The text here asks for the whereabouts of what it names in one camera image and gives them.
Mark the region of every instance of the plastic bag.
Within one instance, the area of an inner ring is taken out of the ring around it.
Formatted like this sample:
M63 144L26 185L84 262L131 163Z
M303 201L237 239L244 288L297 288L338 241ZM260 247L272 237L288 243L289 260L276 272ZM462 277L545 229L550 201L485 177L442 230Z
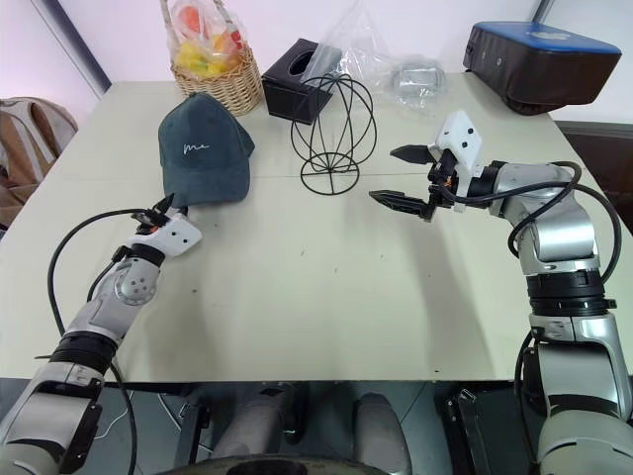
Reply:
M388 57L364 2L357 0L318 43L302 81L328 73L349 74L371 90L385 74Z
M349 74L372 94L418 111L446 89L437 61L389 54L363 0L356 0L318 44L302 81L327 74Z
M243 39L222 2L178 0L163 15L170 20L168 45L174 66L206 79L239 65Z
M395 59L389 77L382 82L389 97L415 110L427 108L446 90L446 76L439 63L421 55Z

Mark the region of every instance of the black cable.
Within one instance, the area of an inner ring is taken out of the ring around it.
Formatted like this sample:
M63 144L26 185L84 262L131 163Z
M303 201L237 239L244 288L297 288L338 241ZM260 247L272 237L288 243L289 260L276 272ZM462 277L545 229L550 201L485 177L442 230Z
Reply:
M620 258L620 252L622 251L622 225L620 225L620 217L615 211L615 208L611 204L611 202L602 196L600 193L595 191L593 188L589 188L588 186L577 184L575 188L583 193L587 193L592 198L597 200L602 208L606 210L609 215L609 219L611 220L611 225L613 226L613 251L611 252L611 258L609 259L609 263L606 265L606 269L602 273L602 283L606 283L611 277L611 274L615 270L617 266L617 261Z
M442 195L444 198L446 198L447 200L452 200L452 201L455 201L456 203L464 203L466 205L473 205L473 204L490 203L495 200L500 200L503 198L508 198L510 196L520 195L522 193L527 193L529 191L542 190L545 188L565 188L569 185L569 183L570 183L569 181L546 181L543 183L535 183L533 185L513 188L511 190L503 191L500 193L494 193L494 194L482 195L482 196L473 196L473 197L457 196L451 193L451 191L448 188L442 185L435 185L434 189L437 190L437 192L440 195ZM592 198L594 198L595 200L597 200L600 203L600 205L602 205L602 207L606 210L611 220L611 224L613 226L613 251L611 253L609 263L607 264L606 269L604 270L604 273L602 273L602 276L601 276L602 283L606 283L606 281L609 279L609 277L613 273L613 270L615 270L615 266L617 265L617 262L620 257L620 252L622 249L622 227L620 225L620 219L618 217L617 211L615 211L615 208L613 208L613 205L611 204L611 202L608 201L601 194L599 194L597 191L593 190L592 188L589 188L588 186L581 185L580 183L575 184L574 189L582 191L583 193L586 193L590 195Z
M530 191L543 190L545 188L565 188L568 184L569 181L543 181L541 183L519 186L518 188L512 188L511 190L500 191L490 195L469 197L457 196L441 184L435 184L433 189L436 189L439 194L447 200L454 201L455 203L463 203L465 205L483 205L491 203L492 201L502 200L503 198L509 198L510 196L522 195L523 193L528 193Z
M527 450L527 457L529 458L530 464L538 463L536 460L536 453L534 452L534 445L532 445L532 439L530 438L530 432L527 428L527 420L525 419L525 413L523 412L523 395L522 395L522 383L521 383L521 371L523 369L523 352L530 345L532 341L532 332L529 332L523 343L521 344L521 348L518 351L518 356L516 357L516 365L514 366L514 398L516 399L516 410L518 414L519 421L521 423L521 434L523 436L523 444L525 445L525 450Z
M583 175L583 170L580 168L580 166L577 163L573 163L572 161L554 161L552 163L558 166L567 166L567 167L572 168L574 170L574 176L572 177L570 182L567 184L567 186L563 188L563 190L559 194L557 194L554 198L552 198L550 201L545 203L535 212L527 215L527 217L521 220L518 223L518 225L516 225L514 229L511 231L511 233L507 237L507 248L510 249L510 252L512 254L514 254L514 257L518 257L518 249L514 246L514 242L516 241L518 234L521 231L524 231L525 227L529 225L530 223L533 223L534 220L536 220L536 218L541 216L543 213L551 210L554 206L560 203L563 200L563 198L565 198L572 191L574 191L574 186L578 184L578 182L581 180L581 176Z
M138 447L138 434L136 433L136 417L135 410L132 407L132 400L126 390L126 386L123 383L121 373L117 369L114 363L110 363L110 371L115 375L117 385L121 390L124 400L126 401L126 409L128 410L128 420L130 421L130 465L128 466L128 475L135 475L136 469L136 451Z
M55 324L57 325L57 329L59 330L60 336L63 336L63 334L65 333L65 328L63 325L63 321L61 319L61 315L59 314L59 307L57 306L57 299L55 298L53 280L54 280L55 266L57 265L57 260L59 259L59 255L61 254L65 246L68 244L68 242L71 240L73 236L75 236L83 228L90 225L91 223L94 223L95 221L99 221L104 218L109 218L111 216L132 215L134 213L144 213L144 212L145 212L145 209L142 209L142 208L131 208L128 210L109 211L106 213L95 215L92 218L88 218L87 220L79 223L72 230L70 230L70 232L61 240L61 242L57 246L57 249L52 254L52 257L50 258L50 264L48 265L48 274L46 276L48 301L50 302L50 309L52 310L52 316L55 319Z
M115 264L116 262L114 260L111 261L106 266L106 268L103 269L101 273L95 278L94 282L90 286L90 289L88 290L88 297L86 298L86 302L90 302L92 300L95 290L97 289L97 285L99 285L99 282L101 282L101 279L103 279L106 276L106 274L110 272L110 269L112 269L115 266Z
M60 336L63 336L63 334L65 333L65 328L63 325L63 320L61 319L61 314L59 313L59 306L57 305L57 299L55 298L54 273L55 273L55 267L57 265L57 261L59 260L59 255L61 254L65 246L68 244L68 242L72 239L73 236L75 236L83 228L90 225L91 223L94 223L95 221L99 221L104 218L109 218L111 216L132 215L134 213L144 213L144 212L145 212L145 209L143 208L130 208L126 210L109 211L106 213L95 215L92 218L88 218L87 220L79 223L72 230L70 230L70 232L61 240L61 242L55 249L54 253L52 254L52 257L50 258L50 264L48 265L48 273L46 276L48 301L50 302L50 309L52 310L52 315L55 319L55 324L57 325L57 329L59 330ZM99 276L97 277L93 285L90 287L89 297L91 297L91 294L92 292L94 292L94 289L96 288L99 280L101 280L101 277L103 277L103 275L105 275L107 271L109 270L110 269L107 268L107 270L99 274ZM126 387L124 385L123 378L121 377L121 373L116 368L116 366L112 363L110 364L110 370L112 371L112 374L114 374L115 379L117 380L117 385L119 386L119 389L121 390L121 394L123 395L124 401L126 402L126 408L128 409L128 418L130 420L130 439L131 439L130 466L128 468L128 475L134 475L135 469L136 469L136 451L137 451L137 445L138 445L135 412L134 412L134 408L132 407L132 401L130 400L130 395L128 394L128 391L126 391Z

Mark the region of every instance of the white table surface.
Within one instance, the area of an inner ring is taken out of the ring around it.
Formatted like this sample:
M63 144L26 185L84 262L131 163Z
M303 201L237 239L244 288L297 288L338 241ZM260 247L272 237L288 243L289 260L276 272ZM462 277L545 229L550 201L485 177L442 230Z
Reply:
M427 167L389 157L429 143L445 116L470 115L482 160L582 163L548 116L521 117L470 75L425 115L379 107L379 141L350 192L321 197L299 179L290 123L262 104L239 118L252 136L251 189L243 202L193 207L203 241L167 260L118 358L128 381L511 379L528 330L509 224L488 212L438 210L432 224L388 210L376 189L427 196ZM50 255L94 214L162 197L157 128L181 100L174 83L115 84L0 241L0 376L30 378L58 335L46 296ZM597 187L585 173L585 184ZM608 260L609 220L581 197ZM68 245L56 293L69 323L94 276L134 232L129 218L86 229ZM633 239L606 285L633 368Z

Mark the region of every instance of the white embroidery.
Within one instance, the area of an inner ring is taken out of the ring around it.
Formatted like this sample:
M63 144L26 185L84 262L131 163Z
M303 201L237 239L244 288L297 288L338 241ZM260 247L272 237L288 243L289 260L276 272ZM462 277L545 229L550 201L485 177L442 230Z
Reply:
M200 150L201 148L209 148L209 147L210 147L209 145L204 145L203 143L201 143L200 145L185 143L185 146L183 146L183 153L186 155L188 151Z

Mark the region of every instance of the black tissue box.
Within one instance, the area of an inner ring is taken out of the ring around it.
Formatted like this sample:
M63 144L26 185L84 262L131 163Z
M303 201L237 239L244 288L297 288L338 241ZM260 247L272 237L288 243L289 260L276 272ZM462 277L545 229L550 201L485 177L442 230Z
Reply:
M299 38L261 76L268 114L291 121L295 118L297 122L310 125L325 107L331 94L315 92L314 87L301 81L317 46L317 43Z

